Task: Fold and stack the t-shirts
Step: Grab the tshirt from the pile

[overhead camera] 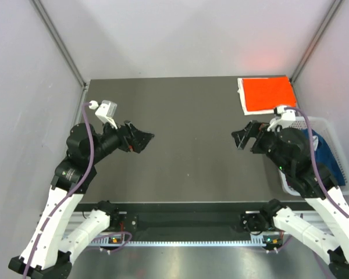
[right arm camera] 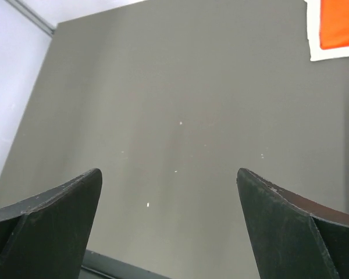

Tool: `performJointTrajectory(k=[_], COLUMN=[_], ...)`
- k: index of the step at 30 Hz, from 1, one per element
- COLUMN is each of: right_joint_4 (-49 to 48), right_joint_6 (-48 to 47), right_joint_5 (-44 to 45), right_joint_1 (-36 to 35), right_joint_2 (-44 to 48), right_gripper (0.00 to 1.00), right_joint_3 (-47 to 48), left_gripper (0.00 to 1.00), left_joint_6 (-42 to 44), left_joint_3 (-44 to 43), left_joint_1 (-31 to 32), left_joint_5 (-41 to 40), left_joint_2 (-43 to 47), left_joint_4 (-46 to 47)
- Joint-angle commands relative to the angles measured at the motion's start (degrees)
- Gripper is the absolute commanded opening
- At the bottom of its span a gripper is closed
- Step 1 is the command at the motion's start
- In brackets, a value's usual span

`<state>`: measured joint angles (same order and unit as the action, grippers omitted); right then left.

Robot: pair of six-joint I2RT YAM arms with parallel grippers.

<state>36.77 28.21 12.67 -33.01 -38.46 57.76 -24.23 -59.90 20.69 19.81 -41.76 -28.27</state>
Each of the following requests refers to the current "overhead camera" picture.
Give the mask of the blue t shirt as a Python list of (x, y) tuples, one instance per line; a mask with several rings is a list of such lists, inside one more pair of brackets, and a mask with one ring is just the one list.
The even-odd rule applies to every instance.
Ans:
[(324, 185), (326, 185), (326, 178), (321, 174), (319, 166), (320, 164), (326, 166), (327, 170), (335, 178), (338, 186), (345, 186), (346, 182), (344, 176), (338, 166), (338, 163), (328, 146), (325, 139), (318, 134), (314, 129), (312, 129), (312, 141), (314, 148), (314, 155), (317, 164), (318, 171), (320, 173), (321, 180)]

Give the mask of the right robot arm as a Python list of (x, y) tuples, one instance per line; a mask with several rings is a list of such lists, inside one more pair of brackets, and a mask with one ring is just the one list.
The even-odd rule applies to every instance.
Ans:
[(289, 233), (322, 258), (336, 278), (349, 278), (349, 206), (326, 165), (312, 161), (308, 137), (293, 127), (269, 131), (268, 124), (255, 120), (232, 132), (232, 137), (238, 149), (255, 138), (251, 152), (267, 156), (283, 172), (288, 184), (320, 215), (330, 233), (298, 217), (276, 199), (262, 207), (261, 226)]

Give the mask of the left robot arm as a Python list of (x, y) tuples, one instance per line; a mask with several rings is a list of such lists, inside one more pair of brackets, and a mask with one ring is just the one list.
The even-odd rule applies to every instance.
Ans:
[(25, 250), (11, 258), (8, 267), (29, 278), (67, 278), (76, 259), (104, 230), (119, 228), (121, 217), (115, 204), (100, 201), (90, 215), (69, 235), (65, 230), (97, 174), (95, 165), (112, 152), (142, 152), (152, 133), (126, 121), (118, 128), (105, 123), (103, 132), (80, 123), (70, 130), (66, 157), (55, 169), (47, 203)]

